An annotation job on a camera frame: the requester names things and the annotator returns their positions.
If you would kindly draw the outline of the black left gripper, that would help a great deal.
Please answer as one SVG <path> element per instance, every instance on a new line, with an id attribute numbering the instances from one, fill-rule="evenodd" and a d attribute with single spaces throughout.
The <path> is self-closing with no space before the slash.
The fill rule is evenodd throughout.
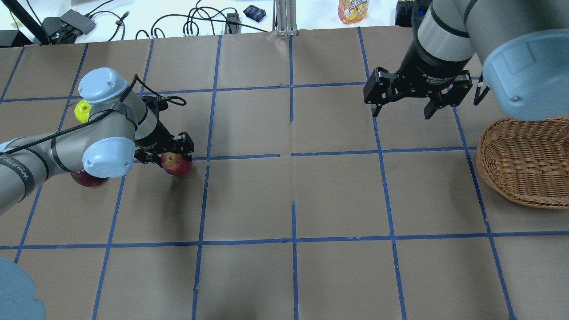
<path id="1" fill-rule="evenodd" d="M 153 131 L 142 139 L 135 140 L 134 158 L 141 164 L 162 166 L 162 155 L 166 152 L 179 154 L 187 161 L 193 161 L 194 142 L 187 132 L 173 136 L 161 121 L 157 121 Z"/>

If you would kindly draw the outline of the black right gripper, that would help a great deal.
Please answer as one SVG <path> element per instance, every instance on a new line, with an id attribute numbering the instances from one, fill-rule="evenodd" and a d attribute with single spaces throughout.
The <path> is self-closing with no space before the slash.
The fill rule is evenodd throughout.
<path id="1" fill-rule="evenodd" d="M 446 93 L 441 90 L 449 87 Z M 426 120 L 444 107 L 457 107 L 472 87 L 471 73 L 463 70 L 463 61 L 447 61 L 428 53 L 418 42 L 412 42 L 397 73 L 382 67 L 372 71 L 364 85 L 364 103 L 373 105 L 376 118 L 384 105 L 401 99 L 399 92 L 413 89 L 415 94 L 429 93 L 424 108 Z"/>

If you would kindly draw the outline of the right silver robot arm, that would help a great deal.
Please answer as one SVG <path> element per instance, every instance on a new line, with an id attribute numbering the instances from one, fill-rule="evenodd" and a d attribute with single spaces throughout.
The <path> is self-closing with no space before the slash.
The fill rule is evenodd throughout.
<path id="1" fill-rule="evenodd" d="M 381 108 L 404 98 L 428 98 L 425 119 L 455 107 L 472 87 L 467 63 L 477 56 L 484 91 L 511 118 L 540 121 L 568 114 L 569 23 L 566 0 L 404 1 L 397 17 L 413 40 L 394 73 L 376 68 L 363 100 Z"/>

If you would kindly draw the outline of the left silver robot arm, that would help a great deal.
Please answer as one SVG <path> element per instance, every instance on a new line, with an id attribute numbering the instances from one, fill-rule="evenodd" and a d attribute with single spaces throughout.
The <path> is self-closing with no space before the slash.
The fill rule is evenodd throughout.
<path id="1" fill-rule="evenodd" d="M 79 94 L 90 105 L 87 122 L 38 136 L 21 136 L 1 144 L 1 213 L 22 202 L 49 178 L 84 170 L 97 178 L 128 174 L 139 161 L 162 166 L 165 153 L 191 161 L 194 142 L 187 132 L 171 134 L 159 114 L 178 96 L 134 92 L 138 75 L 128 82 L 111 68 L 89 71 Z"/>

